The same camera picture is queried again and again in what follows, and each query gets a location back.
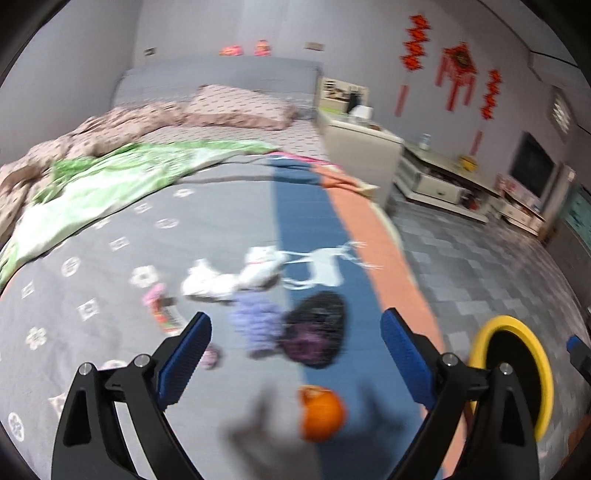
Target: yellow and black round object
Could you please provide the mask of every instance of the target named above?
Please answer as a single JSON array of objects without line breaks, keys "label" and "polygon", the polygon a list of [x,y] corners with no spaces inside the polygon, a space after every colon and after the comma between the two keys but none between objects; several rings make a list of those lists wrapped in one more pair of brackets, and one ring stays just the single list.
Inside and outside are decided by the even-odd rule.
[{"label": "yellow and black round object", "polygon": [[554,405],[554,382],[550,362],[538,338],[522,322],[502,315],[490,320],[476,336],[469,364],[476,368],[495,368],[510,364],[521,383],[536,441],[550,424]]}]

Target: black fuzzy object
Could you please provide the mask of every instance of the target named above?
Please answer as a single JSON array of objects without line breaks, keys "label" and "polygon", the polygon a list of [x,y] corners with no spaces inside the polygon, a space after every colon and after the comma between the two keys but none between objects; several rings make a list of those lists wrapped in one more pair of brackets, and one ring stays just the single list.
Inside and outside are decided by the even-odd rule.
[{"label": "black fuzzy object", "polygon": [[312,368],[328,367],[343,345],[346,316],[341,296],[321,291],[285,316],[279,344],[294,362]]}]

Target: pink pillow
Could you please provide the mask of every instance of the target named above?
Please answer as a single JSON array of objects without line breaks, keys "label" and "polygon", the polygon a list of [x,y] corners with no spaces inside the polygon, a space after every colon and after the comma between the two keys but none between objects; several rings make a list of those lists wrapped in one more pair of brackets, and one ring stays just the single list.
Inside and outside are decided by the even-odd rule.
[{"label": "pink pillow", "polygon": [[294,105],[264,93],[207,85],[185,109],[185,124],[283,130],[292,124],[296,113]]}]

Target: headboard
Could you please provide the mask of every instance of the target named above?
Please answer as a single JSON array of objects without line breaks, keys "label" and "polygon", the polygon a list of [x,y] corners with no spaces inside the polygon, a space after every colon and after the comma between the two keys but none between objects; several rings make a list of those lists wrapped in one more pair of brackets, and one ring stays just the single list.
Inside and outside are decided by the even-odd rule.
[{"label": "headboard", "polygon": [[204,56],[152,63],[125,72],[113,106],[136,107],[155,101],[184,102],[200,86],[214,83],[257,90],[313,114],[321,64],[315,61],[254,56]]}]

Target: wall socket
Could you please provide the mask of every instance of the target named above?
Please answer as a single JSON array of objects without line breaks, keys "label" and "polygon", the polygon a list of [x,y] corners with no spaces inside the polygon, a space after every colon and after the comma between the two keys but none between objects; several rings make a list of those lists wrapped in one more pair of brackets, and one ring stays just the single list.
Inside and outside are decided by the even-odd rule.
[{"label": "wall socket", "polygon": [[325,45],[323,43],[318,43],[315,41],[307,41],[306,46],[304,47],[306,50],[315,50],[315,51],[324,51]]}]

